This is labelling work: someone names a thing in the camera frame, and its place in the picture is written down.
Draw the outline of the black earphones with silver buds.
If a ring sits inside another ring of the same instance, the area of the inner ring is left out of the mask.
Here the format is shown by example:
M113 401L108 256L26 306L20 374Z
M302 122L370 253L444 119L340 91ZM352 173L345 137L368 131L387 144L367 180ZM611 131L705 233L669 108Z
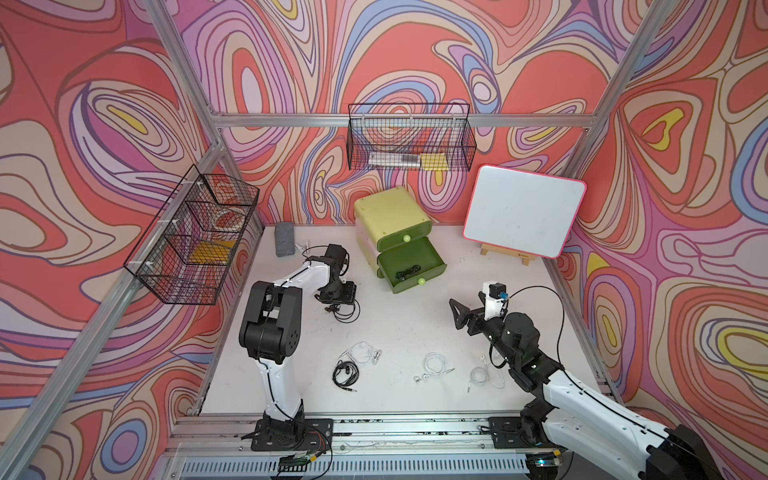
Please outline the black earphones with silver buds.
M421 266L418 264L412 265L411 267L398 271L395 274L395 278L399 282L403 282L415 275L417 275L421 271Z

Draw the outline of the black earphones front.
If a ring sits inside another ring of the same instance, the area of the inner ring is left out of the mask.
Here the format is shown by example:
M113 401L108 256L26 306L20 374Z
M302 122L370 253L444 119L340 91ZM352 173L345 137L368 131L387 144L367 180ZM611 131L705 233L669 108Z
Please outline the black earphones front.
M354 386L360 378L360 370L352 360L339 360L333 369L331 378L337 388L355 392Z

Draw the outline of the green yellow drawer cabinet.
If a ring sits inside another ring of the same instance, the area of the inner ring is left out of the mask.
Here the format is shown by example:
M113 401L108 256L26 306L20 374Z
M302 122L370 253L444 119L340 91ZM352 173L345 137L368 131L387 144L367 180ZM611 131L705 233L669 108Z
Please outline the green yellow drawer cabinet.
M404 187L362 197L354 203L358 245L377 277L394 294L422 286L442 275L447 265L429 239L433 223ZM398 271L412 265L421 271L403 281Z

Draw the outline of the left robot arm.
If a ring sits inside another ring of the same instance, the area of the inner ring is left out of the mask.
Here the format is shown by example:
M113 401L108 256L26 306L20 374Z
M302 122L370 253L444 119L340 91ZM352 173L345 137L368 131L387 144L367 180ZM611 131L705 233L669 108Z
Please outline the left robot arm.
M330 419L308 420L298 392L292 356L302 330L303 303L318 301L340 323L353 323L360 313L356 284L344 276L350 255L341 245L328 244L320 255L304 255L290 275L251 286L238 342L258 366L266 404L262 419L247 437L254 451L331 450Z

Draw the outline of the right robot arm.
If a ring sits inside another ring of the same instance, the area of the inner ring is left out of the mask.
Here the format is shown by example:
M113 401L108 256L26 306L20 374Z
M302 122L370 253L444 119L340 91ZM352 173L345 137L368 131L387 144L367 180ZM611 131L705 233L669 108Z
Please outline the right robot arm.
M456 300L449 306L456 328L483 336L517 386L533 395L520 414L530 444L563 447L617 479L720 478L698 433L652 421L577 379L540 349L528 315L507 313L490 297L475 310Z

